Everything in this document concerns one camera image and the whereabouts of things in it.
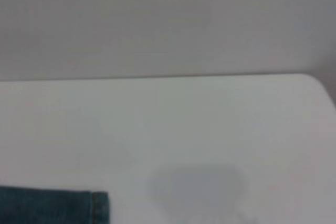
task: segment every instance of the blue denim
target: blue denim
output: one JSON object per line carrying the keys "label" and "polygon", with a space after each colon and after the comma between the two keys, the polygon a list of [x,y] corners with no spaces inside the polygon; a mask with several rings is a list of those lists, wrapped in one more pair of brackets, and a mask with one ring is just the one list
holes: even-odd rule
{"label": "blue denim", "polygon": [[109,224],[107,193],[0,187],[1,224]]}

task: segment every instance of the white table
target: white table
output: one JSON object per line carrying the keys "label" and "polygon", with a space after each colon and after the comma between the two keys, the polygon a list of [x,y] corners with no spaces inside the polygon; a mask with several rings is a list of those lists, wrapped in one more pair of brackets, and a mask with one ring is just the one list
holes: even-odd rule
{"label": "white table", "polygon": [[336,111],[300,74],[2,82],[0,184],[107,190],[112,224],[335,223]]}

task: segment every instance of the denim fabric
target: denim fabric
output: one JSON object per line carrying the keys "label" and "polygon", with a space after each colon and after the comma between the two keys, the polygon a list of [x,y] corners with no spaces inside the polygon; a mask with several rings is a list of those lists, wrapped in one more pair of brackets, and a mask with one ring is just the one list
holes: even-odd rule
{"label": "denim fabric", "polygon": [[109,224],[107,193],[0,187],[1,224]]}

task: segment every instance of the white wall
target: white wall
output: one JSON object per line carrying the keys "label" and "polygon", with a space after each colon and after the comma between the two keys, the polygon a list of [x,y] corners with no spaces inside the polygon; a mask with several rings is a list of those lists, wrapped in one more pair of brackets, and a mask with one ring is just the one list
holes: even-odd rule
{"label": "white wall", "polygon": [[335,0],[0,0],[3,80],[305,71],[332,86],[335,41]]}

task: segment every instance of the jeans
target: jeans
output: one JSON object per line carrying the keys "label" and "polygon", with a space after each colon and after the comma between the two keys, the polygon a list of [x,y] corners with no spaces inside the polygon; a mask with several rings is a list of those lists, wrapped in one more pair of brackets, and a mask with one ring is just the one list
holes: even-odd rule
{"label": "jeans", "polygon": [[0,187],[1,224],[109,224],[104,192]]}

